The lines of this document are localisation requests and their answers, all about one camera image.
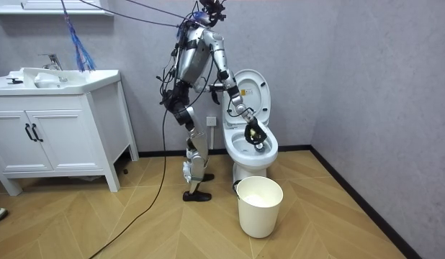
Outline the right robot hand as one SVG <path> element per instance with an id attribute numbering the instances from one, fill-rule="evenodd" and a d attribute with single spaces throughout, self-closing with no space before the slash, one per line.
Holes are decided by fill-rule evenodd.
<path id="1" fill-rule="evenodd" d="M 246 125 L 244 137 L 248 143 L 252 145 L 259 145 L 267 139 L 267 134 L 259 126 L 257 118 L 253 117 L 252 120 Z"/>

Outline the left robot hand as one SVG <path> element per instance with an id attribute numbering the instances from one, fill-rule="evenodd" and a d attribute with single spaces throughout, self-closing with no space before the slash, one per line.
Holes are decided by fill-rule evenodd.
<path id="1" fill-rule="evenodd" d="M 218 92 L 223 92 L 224 87 L 223 86 L 216 86 L 216 85 L 210 85 L 210 93 L 212 100 L 215 104 L 220 105 L 220 101 L 218 99 Z"/>

